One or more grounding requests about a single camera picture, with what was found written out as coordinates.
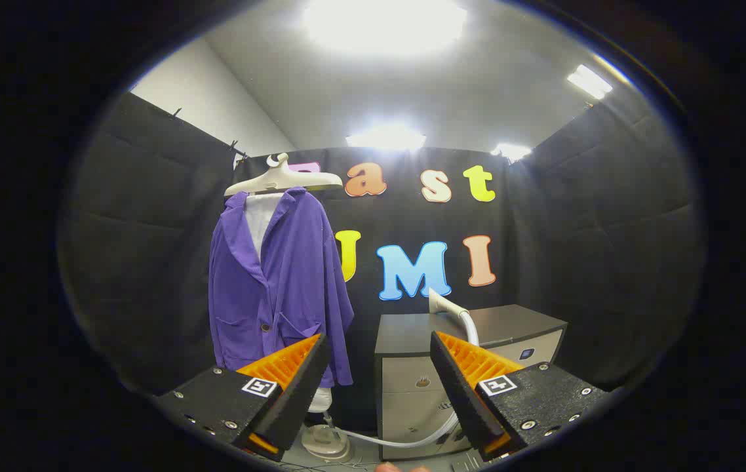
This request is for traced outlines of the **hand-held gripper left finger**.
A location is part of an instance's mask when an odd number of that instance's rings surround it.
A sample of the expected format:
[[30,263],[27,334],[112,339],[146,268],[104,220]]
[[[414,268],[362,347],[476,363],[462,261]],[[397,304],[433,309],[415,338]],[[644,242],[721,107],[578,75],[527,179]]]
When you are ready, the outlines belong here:
[[209,368],[153,403],[224,453],[280,462],[297,439],[330,357],[327,336],[314,334],[238,370]]

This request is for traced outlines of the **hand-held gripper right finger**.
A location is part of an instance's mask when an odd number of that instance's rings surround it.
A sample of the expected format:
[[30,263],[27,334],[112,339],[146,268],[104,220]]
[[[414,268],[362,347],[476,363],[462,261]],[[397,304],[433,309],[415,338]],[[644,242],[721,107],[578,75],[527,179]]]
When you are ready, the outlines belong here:
[[543,362],[522,366],[454,335],[430,335],[430,359],[469,444],[495,460],[559,436],[610,394]]

